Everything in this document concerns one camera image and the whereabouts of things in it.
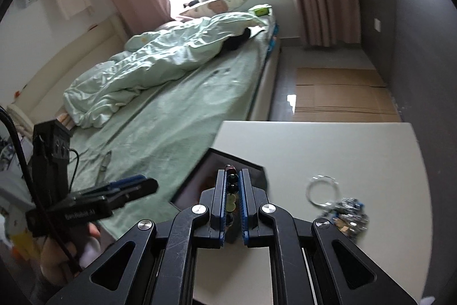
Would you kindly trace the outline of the person's left hand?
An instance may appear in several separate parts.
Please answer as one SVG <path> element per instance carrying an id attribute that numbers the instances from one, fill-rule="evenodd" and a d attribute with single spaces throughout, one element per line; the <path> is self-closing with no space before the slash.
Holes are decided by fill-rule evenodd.
<path id="1" fill-rule="evenodd" d="M 70 230 L 68 239 L 47 238 L 40 256 L 43 277 L 55 286 L 67 285 L 101 255 L 101 233 L 96 224 Z"/>

